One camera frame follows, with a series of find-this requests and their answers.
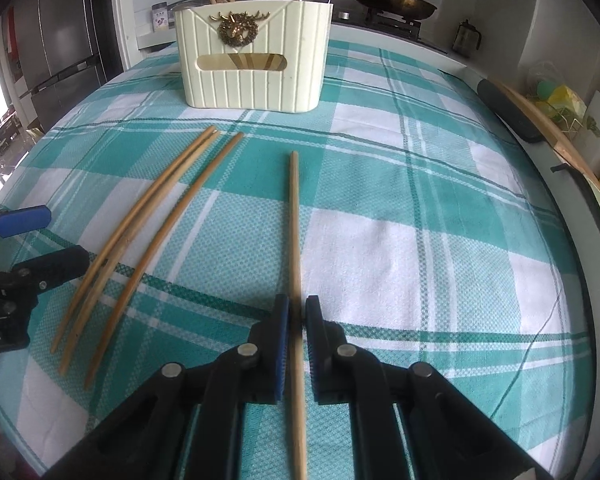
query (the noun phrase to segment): tablecloth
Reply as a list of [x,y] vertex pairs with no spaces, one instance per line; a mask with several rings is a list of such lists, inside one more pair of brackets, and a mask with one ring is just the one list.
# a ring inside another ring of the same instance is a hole
[[[49,345],[78,281],[40,296],[30,347],[0,355],[0,421],[40,471],[163,363],[244,342],[287,288],[288,156],[301,173],[302,290],[383,361],[426,360],[554,473],[583,444],[593,370],[576,258],[536,169],[468,86],[397,52],[330,41],[304,114],[195,109],[174,46],[74,108],[35,146],[0,206],[46,204],[47,229],[0,240],[0,269],[72,244],[92,257],[202,130],[222,136],[180,180],[109,280],[67,377]],[[179,195],[246,138],[152,261],[94,388],[110,308]],[[352,478],[347,406],[307,391],[312,479]],[[282,406],[249,406],[242,478],[288,478]]]

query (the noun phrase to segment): table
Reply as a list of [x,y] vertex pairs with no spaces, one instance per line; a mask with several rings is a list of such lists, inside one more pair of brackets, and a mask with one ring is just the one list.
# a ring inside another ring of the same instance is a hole
[[[385,362],[427,360],[554,474],[579,456],[593,363],[576,260],[538,172],[464,83],[410,57],[330,41],[305,114],[184,102],[176,50],[123,73],[36,145],[0,193],[45,203],[46,230],[0,240],[0,269],[81,244],[97,253],[209,124],[246,140],[145,274],[93,390],[84,373],[115,298],[180,184],[107,284],[66,378],[48,352],[76,283],[43,294],[26,351],[0,356],[0,421],[42,471],[164,362],[245,341],[286,290],[286,165],[301,161],[302,288]],[[308,402],[310,478],[352,478],[346,406]],[[283,407],[250,406],[242,478],[288,478]]]

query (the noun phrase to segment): cream plastic container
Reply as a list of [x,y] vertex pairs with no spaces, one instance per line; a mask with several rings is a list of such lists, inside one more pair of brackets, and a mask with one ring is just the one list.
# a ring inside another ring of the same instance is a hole
[[[187,104],[312,110],[322,90],[332,9],[331,4],[295,0],[175,7]],[[251,43],[231,46],[227,41],[254,33],[253,23],[250,30],[241,27],[242,13],[254,18],[257,33]]]

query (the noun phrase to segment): blue gripper pad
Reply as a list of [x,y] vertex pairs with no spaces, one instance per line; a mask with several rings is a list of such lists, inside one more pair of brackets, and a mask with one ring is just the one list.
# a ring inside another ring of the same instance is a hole
[[15,211],[0,211],[0,237],[43,229],[51,222],[51,211],[46,205],[37,205]]

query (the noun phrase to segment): metal bolt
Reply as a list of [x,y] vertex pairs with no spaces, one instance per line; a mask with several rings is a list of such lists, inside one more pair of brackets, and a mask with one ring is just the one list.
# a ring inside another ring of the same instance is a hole
[[165,377],[172,379],[180,375],[182,366],[180,366],[178,363],[167,363],[160,371]]
[[6,301],[2,306],[2,310],[5,314],[12,314],[16,310],[16,304],[13,301]]
[[413,368],[413,373],[415,373],[418,377],[431,377],[431,374],[433,373],[433,368],[431,368],[431,365],[423,361],[414,363],[411,365],[411,368]]
[[347,343],[338,346],[336,352],[340,357],[353,357],[356,354],[356,347]]
[[250,357],[258,351],[258,347],[253,343],[242,343],[238,346],[238,354],[244,357]]

